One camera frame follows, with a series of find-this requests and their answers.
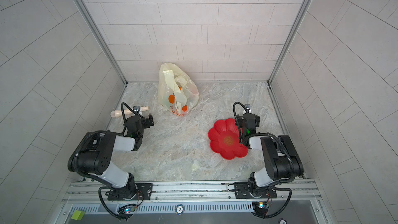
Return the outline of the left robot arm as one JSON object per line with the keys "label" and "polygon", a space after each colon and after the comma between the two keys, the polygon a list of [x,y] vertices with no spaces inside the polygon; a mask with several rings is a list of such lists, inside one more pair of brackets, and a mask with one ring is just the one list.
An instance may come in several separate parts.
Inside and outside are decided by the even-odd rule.
{"label": "left robot arm", "polygon": [[112,162],[114,151],[137,151],[144,130],[154,125],[153,115],[131,116],[124,122],[127,135],[111,131],[88,132],[68,160],[67,168],[110,189],[109,199],[130,200],[139,195],[134,176]]}

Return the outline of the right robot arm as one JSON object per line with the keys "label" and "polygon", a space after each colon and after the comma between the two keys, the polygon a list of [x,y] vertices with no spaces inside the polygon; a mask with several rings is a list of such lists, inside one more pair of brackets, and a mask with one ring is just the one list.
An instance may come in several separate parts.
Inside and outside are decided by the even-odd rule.
{"label": "right robot arm", "polygon": [[290,183],[304,174],[304,167],[288,135],[275,136],[257,132],[260,117],[252,113],[237,116],[239,142],[248,149],[263,153],[264,168],[253,172],[248,180],[248,191],[254,198],[272,196],[273,187]]}

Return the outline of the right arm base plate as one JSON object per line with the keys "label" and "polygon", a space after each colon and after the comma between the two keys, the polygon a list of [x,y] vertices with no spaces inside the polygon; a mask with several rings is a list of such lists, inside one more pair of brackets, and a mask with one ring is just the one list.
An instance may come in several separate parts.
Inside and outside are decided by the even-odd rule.
{"label": "right arm base plate", "polygon": [[236,199],[276,199],[277,194],[276,191],[272,190],[269,187],[258,187],[255,183],[249,183],[247,181],[243,182],[234,182],[231,183],[233,186],[232,189],[229,188],[229,191],[233,191]]}

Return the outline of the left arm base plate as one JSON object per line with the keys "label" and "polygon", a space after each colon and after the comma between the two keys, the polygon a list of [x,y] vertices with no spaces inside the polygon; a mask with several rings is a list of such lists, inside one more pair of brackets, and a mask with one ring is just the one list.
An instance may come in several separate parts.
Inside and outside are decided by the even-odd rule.
{"label": "left arm base plate", "polygon": [[105,195],[108,201],[144,201],[150,200],[152,188],[152,183],[136,183],[133,187],[111,188]]}

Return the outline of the cream plastic bag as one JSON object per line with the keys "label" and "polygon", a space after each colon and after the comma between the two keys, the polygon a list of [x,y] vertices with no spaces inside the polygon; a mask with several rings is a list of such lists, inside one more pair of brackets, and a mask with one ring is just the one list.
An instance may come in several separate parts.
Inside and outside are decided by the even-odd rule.
{"label": "cream plastic bag", "polygon": [[[169,96],[175,96],[171,104]],[[199,91],[190,77],[174,63],[164,63],[159,71],[158,102],[176,116],[185,116],[199,101]]]}

